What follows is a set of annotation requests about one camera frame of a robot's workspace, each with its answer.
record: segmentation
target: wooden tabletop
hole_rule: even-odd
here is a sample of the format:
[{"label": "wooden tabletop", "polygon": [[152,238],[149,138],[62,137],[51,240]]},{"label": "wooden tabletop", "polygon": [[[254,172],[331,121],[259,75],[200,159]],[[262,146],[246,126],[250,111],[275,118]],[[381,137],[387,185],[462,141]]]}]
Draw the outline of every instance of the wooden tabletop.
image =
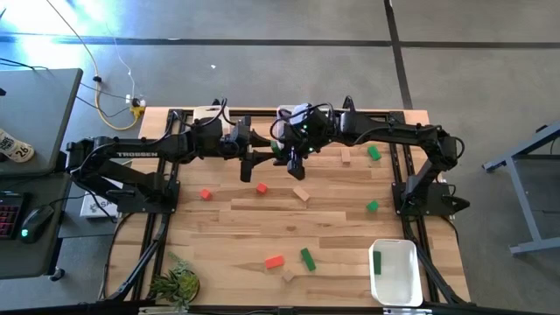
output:
[{"label": "wooden tabletop", "polygon": [[[161,137],[168,109],[147,108],[139,136]],[[406,123],[429,122],[424,110],[405,110],[404,114]],[[252,126],[267,136],[272,120],[253,117]],[[368,155],[370,144],[377,145],[380,160],[373,161]],[[240,162],[236,159],[197,159],[180,166],[181,193],[165,251],[186,259],[199,276],[201,291],[194,304],[379,306],[370,293],[368,248],[379,238],[403,238],[390,189],[394,178],[389,145],[369,143],[349,148],[350,165],[342,164],[341,147],[333,143],[310,155],[304,161],[303,181],[271,161],[255,167],[251,183],[239,180]],[[403,161],[402,146],[397,147]],[[426,156],[417,147],[411,151],[419,169]],[[133,167],[154,172],[157,164],[156,159],[138,159]],[[402,175],[406,179],[403,166]],[[269,187],[263,196],[256,192],[259,182]],[[302,186],[311,195],[307,204],[293,193],[295,186]],[[200,198],[203,188],[212,192],[212,200]],[[376,213],[366,209],[372,200],[380,205]],[[116,237],[109,294],[137,263],[146,217],[142,213],[130,217]],[[434,264],[457,294],[468,300],[452,228],[441,218],[426,217],[426,229]],[[313,272],[302,262],[302,248],[310,250],[317,264]],[[266,269],[264,260],[279,255],[285,265]],[[143,282],[143,298],[149,289],[152,264],[153,260]],[[170,267],[172,262],[165,255],[162,273]],[[289,283],[282,279],[285,270],[295,275]],[[424,298],[428,299],[423,269],[421,276]]]}]

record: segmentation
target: white bin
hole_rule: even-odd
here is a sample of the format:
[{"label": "white bin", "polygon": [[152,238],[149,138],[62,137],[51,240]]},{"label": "white bin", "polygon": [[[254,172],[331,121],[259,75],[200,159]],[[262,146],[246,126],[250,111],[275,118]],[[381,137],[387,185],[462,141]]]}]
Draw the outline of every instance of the white bin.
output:
[{"label": "white bin", "polygon": [[[374,273],[374,251],[381,252],[381,274]],[[419,306],[422,285],[417,247],[412,241],[377,240],[369,248],[371,295],[383,305]]]}]

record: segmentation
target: concrete floor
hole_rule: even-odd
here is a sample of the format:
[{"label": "concrete floor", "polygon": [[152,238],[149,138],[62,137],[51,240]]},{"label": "concrete floor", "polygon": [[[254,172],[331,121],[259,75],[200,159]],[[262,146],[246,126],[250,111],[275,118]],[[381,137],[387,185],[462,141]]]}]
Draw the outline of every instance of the concrete floor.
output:
[{"label": "concrete floor", "polygon": [[[9,3],[0,32],[71,32],[49,7]],[[166,0],[161,2],[53,1],[83,35],[140,39],[360,39],[390,40],[382,0]],[[393,0],[401,40],[554,42],[560,3],[552,0]],[[112,45],[91,45],[106,91],[130,93],[126,69]],[[149,106],[207,105],[226,96],[231,106],[300,102],[341,104],[352,95],[361,109],[402,109],[391,47],[121,45],[136,91]],[[467,146],[459,166],[445,174],[457,195],[472,202],[458,214],[461,255],[472,301],[532,312],[560,310],[560,249],[513,258],[508,246],[529,240],[521,208],[505,171],[480,165],[560,119],[560,52],[522,49],[402,50],[414,109],[428,109]],[[81,67],[86,84],[93,68],[80,45],[43,37],[0,43],[2,57],[47,67]],[[93,100],[91,91],[80,96]],[[108,112],[125,106],[102,98]],[[112,122],[125,125],[126,114]],[[117,133],[77,101],[66,141]],[[0,281],[0,309],[94,301],[109,238],[65,241],[57,283],[46,278]]]}]

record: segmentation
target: small plant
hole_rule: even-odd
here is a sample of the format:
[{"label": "small plant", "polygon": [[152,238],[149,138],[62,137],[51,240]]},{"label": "small plant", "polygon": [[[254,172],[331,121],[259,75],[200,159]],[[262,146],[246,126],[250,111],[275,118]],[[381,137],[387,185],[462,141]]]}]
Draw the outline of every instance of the small plant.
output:
[{"label": "small plant", "polygon": [[157,299],[171,302],[179,310],[188,310],[189,303],[199,294],[200,280],[189,270],[188,262],[172,252],[168,255],[176,266],[163,276],[155,276],[150,292],[155,294]]}]

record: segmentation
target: yellow cable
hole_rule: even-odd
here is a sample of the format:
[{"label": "yellow cable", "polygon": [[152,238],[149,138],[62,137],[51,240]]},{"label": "yellow cable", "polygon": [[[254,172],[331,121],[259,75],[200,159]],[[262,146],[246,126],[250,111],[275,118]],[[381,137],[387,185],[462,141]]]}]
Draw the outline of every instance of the yellow cable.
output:
[{"label": "yellow cable", "polygon": [[130,128],[134,127],[134,125],[137,124],[138,115],[134,115],[134,121],[126,127],[116,127],[111,122],[107,121],[107,119],[105,118],[105,116],[101,111],[101,107],[99,106],[99,96],[101,95],[101,90],[102,90],[101,85],[99,84],[99,82],[96,81],[95,82],[95,107],[97,108],[97,113],[99,114],[99,117],[103,120],[103,122],[109,127],[111,127],[112,129],[118,131],[129,130]]},{"label": "yellow cable", "polygon": [[[70,28],[70,30],[72,30],[72,32],[74,33],[74,35],[76,35],[76,37],[80,40],[81,44],[84,45],[84,48],[86,48],[87,53],[89,53],[89,57],[91,57],[91,60],[94,62],[94,69],[95,69],[95,76],[99,77],[99,70],[97,69],[97,62],[95,62],[94,59],[94,55],[89,51],[88,46],[86,45],[86,43],[84,43],[84,41],[81,39],[80,35],[78,35],[78,33],[74,30],[74,28],[66,21],[66,19],[62,16],[62,14],[60,14],[60,12],[58,10],[56,10],[56,8],[54,7],[54,5],[49,1],[46,0],[52,7],[52,9],[59,15],[59,17],[62,19],[62,21],[64,21],[64,23],[66,23],[66,25],[68,25],[68,27]],[[103,122],[108,125],[110,128],[114,129],[114,130],[118,130],[118,131],[123,131],[123,130],[129,130],[130,128],[134,127],[134,125],[137,123],[138,118],[140,117],[140,113],[133,111],[133,115],[134,115],[134,122],[132,122],[132,124],[130,124],[129,126],[126,127],[116,127],[113,124],[111,124],[110,122],[107,121],[107,119],[105,118],[105,116],[103,116],[103,113],[101,111],[101,106],[99,105],[99,97],[101,95],[101,91],[102,91],[102,87],[99,84],[98,81],[95,82],[95,107],[97,108],[97,113],[99,113],[99,117],[101,117],[101,119],[103,120]]]}]

